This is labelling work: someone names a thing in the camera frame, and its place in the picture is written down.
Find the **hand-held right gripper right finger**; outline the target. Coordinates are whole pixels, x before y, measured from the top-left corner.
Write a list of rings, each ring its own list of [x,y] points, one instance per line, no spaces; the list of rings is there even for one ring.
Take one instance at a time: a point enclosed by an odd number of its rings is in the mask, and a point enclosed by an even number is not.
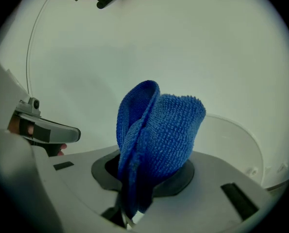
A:
[[[236,184],[260,215],[271,195],[245,174],[217,157],[193,152],[195,173],[190,184],[173,197],[155,198],[135,225],[136,233],[220,233],[241,231],[242,218],[221,186]]]

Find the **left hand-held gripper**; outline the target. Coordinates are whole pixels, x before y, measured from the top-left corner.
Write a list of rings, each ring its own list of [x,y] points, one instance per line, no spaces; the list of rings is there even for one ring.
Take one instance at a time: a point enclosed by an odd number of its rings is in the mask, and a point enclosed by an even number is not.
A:
[[[33,118],[41,118],[39,104],[40,102],[36,98],[29,98],[28,102],[22,100],[19,102],[13,113],[13,116],[20,118],[19,135],[24,137],[31,145],[44,148],[49,157],[57,156],[61,145],[59,143],[79,141],[81,131],[78,128],[45,119],[38,119],[33,122],[21,117],[25,114]]]

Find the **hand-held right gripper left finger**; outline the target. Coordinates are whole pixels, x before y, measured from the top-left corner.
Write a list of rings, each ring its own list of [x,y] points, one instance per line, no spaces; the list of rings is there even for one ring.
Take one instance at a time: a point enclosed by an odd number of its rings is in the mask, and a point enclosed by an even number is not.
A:
[[[124,233],[120,227],[101,216],[114,207],[117,193],[104,190],[91,174],[93,163],[114,151],[100,150],[49,157],[37,148],[37,169],[42,184],[61,220],[65,233]]]

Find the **person's left hand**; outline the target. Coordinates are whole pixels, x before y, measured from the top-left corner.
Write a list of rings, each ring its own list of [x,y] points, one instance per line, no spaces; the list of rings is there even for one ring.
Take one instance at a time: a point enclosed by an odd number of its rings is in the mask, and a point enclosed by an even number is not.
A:
[[[8,125],[8,130],[14,134],[20,134],[19,124],[20,124],[20,118],[17,116],[12,116]],[[61,144],[60,150],[57,156],[63,156],[64,155],[63,150],[65,150],[66,148],[67,148],[67,144]]]

